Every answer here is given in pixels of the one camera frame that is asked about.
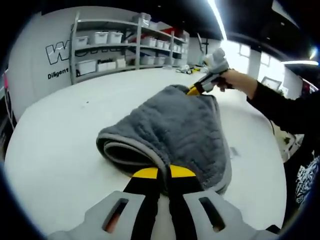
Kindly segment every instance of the round table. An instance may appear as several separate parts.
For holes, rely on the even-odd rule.
[[[161,68],[127,71],[61,89],[30,106],[14,130],[4,166],[30,220],[46,235],[70,230],[89,208],[122,191],[130,179],[100,155],[98,132],[165,86],[190,86],[203,75]],[[286,179],[269,121],[242,92],[215,88],[211,93],[232,155],[232,180],[223,197],[252,227],[281,228]]]

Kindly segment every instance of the shelving unit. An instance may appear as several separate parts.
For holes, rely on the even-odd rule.
[[[139,23],[115,20],[115,19],[79,19],[79,13],[77,13],[74,23],[71,26],[70,32],[70,47],[69,47],[69,62],[70,62],[70,75],[72,84],[80,83],[89,79],[101,77],[108,74],[129,71],[129,70],[138,70],[146,68],[160,68],[164,65],[140,65],[140,55],[141,49],[151,50],[156,52],[156,56],[159,53],[163,55],[168,55],[170,58],[170,63],[173,63],[173,56],[181,56],[182,53],[173,51],[174,43],[177,45],[186,44],[187,42],[181,38],[175,36],[174,32],[171,34],[162,32],[157,29],[152,29],[145,27],[142,24],[141,19]],[[77,33],[82,31],[107,31],[114,30],[118,32],[123,32],[122,43],[118,44],[88,44],[84,47],[76,48],[76,37]],[[126,38],[127,33],[134,33],[135,42],[125,43],[124,39]],[[170,49],[163,49],[158,47],[152,47],[147,45],[141,45],[141,38],[144,35],[153,36],[161,40],[170,41]],[[99,50],[99,49],[120,49],[122,53],[126,52],[126,49],[129,49],[135,52],[135,61],[134,65],[126,66],[125,68],[116,68],[103,72],[93,72],[85,75],[77,76],[76,70],[76,54],[85,53],[89,51]]]

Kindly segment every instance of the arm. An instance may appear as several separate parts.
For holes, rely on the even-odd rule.
[[[227,83],[244,92],[247,101],[281,130],[291,134],[320,131],[320,92],[306,99],[290,100],[243,73],[229,70],[222,76]]]

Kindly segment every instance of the ceiling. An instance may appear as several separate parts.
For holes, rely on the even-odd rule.
[[[307,60],[320,44],[312,0],[279,0],[299,28],[272,10],[273,0],[215,0],[228,39],[250,45],[282,60]],[[37,10],[49,13],[75,6],[106,6],[151,14],[194,36],[221,39],[222,35],[207,0],[41,0]],[[320,86],[320,67],[289,66],[296,74]]]

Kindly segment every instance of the window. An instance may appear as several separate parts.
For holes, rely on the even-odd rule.
[[[229,66],[241,73],[247,74],[249,68],[250,47],[234,41],[222,41],[220,47],[225,52]]]
[[[276,58],[262,52],[258,81],[261,82],[264,77],[274,79],[283,84],[285,80],[285,66]]]

